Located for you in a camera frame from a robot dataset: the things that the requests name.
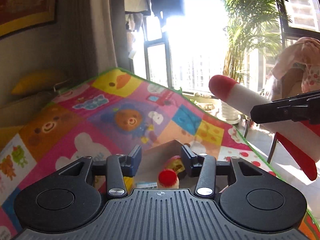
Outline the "yellow corn toy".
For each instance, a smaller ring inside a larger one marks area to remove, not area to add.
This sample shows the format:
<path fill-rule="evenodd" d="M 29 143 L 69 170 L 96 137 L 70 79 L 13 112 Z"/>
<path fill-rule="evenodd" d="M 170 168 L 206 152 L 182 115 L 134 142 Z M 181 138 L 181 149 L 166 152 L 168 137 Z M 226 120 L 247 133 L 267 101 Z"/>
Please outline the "yellow corn toy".
<path fill-rule="evenodd" d="M 133 177 L 123 177 L 127 193 L 130 194 L 135 184 Z"/>

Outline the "small white pill bottle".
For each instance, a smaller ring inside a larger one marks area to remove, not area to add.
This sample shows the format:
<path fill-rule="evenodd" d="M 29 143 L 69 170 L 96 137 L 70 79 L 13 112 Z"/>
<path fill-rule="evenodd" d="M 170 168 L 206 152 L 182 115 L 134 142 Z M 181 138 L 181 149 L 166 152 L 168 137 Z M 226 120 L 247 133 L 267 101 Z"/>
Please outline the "small white pill bottle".
<path fill-rule="evenodd" d="M 176 172 L 169 168 L 161 170 L 158 174 L 157 187 L 159 189 L 178 189 L 179 179 Z"/>

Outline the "blue wet wipes pack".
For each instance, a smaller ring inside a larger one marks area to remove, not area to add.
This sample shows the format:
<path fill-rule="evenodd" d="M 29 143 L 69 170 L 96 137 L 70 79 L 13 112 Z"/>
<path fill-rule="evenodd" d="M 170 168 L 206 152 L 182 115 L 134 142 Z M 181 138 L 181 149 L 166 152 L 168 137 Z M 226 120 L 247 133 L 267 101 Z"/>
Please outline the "blue wet wipes pack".
<path fill-rule="evenodd" d="M 141 182 L 136 183 L 136 188 L 137 189 L 156 189 L 157 183 L 156 182 L 141 181 Z"/>

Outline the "white red foam rocket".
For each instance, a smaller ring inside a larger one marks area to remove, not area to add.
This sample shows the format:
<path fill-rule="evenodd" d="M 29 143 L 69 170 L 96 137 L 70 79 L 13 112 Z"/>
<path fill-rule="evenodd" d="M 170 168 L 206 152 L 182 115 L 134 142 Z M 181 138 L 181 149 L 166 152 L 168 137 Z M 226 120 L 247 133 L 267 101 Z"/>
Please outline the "white red foam rocket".
<path fill-rule="evenodd" d="M 270 101 L 230 77 L 215 75 L 209 90 L 221 101 L 275 133 L 305 175 L 317 179 L 319 91 Z"/>

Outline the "pink cardboard box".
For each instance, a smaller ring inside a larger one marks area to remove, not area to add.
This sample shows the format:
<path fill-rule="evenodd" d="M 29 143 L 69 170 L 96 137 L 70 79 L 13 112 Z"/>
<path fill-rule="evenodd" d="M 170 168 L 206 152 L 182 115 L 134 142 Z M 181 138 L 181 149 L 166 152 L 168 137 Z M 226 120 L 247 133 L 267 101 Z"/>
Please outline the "pink cardboard box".
<path fill-rule="evenodd" d="M 173 156 L 180 155 L 182 144 L 177 140 L 166 142 L 162 145 L 143 151 L 139 169 L 134 177 L 136 183 L 157 182 L 158 174 L 164 169 L 164 164 Z M 190 188 L 192 191 L 197 183 L 197 178 L 190 178 L 188 175 L 179 182 L 179 188 Z M 227 186 L 227 176 L 216 178 L 216 190 L 220 192 Z"/>

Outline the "colourful cartoon play mat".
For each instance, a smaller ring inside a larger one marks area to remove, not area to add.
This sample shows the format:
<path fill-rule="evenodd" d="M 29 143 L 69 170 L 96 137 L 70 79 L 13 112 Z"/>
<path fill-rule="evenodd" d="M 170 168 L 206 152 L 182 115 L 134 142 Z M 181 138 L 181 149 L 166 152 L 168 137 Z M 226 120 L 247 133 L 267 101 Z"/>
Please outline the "colourful cartoon play mat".
<path fill-rule="evenodd" d="M 107 196 L 109 156 L 172 140 L 215 157 L 227 186 Z M 116 68 L 58 95 L 2 150 L 1 239 L 319 239 L 319 226 L 234 126 Z"/>

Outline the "pink floral cloth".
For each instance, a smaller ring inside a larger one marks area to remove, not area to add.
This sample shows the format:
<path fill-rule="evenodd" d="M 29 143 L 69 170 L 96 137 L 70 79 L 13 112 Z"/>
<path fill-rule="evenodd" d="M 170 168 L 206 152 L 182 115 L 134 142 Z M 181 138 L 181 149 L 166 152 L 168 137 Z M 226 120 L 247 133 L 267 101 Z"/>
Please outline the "pink floral cloth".
<path fill-rule="evenodd" d="M 319 90 L 319 40 L 302 37 L 293 45 L 285 48 L 276 59 L 272 75 L 280 80 L 295 64 L 304 66 L 302 92 Z"/>

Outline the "white plant pot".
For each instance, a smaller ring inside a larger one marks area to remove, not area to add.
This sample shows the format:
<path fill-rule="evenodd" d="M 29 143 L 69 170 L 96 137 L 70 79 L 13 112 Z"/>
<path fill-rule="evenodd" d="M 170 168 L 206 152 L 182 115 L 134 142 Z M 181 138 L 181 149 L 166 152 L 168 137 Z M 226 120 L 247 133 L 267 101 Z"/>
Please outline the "white plant pot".
<path fill-rule="evenodd" d="M 241 121 L 240 112 L 221 101 L 221 116 L 228 124 L 236 125 Z"/>

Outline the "green palm plant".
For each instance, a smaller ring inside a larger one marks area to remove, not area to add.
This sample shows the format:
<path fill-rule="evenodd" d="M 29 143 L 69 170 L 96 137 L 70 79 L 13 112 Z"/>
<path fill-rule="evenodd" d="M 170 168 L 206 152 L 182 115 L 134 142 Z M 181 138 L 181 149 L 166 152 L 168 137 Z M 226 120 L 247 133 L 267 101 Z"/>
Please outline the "green palm plant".
<path fill-rule="evenodd" d="M 283 0 L 222 0 L 228 16 L 228 50 L 223 75 L 242 83 L 247 76 L 246 56 L 257 50 L 277 55 L 281 48 L 280 20 L 288 19 L 280 9 Z"/>

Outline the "yellow cushion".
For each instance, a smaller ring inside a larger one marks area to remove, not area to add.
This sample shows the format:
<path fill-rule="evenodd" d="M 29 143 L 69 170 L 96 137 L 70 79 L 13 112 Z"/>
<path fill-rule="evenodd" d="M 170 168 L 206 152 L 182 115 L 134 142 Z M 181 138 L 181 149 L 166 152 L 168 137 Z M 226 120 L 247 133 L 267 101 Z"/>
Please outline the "yellow cushion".
<path fill-rule="evenodd" d="M 11 95 L 28 96 L 53 89 L 55 85 L 67 80 L 67 74 L 58 69 L 36 70 L 21 77 L 11 90 Z"/>

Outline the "framed wall picture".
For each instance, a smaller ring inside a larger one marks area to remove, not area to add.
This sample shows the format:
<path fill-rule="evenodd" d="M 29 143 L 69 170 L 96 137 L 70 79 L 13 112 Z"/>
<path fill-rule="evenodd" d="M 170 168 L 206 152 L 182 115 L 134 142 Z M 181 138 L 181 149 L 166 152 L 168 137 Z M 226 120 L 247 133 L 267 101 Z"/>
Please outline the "framed wall picture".
<path fill-rule="evenodd" d="M 55 19 L 56 0 L 1 0 L 1 36 Z"/>

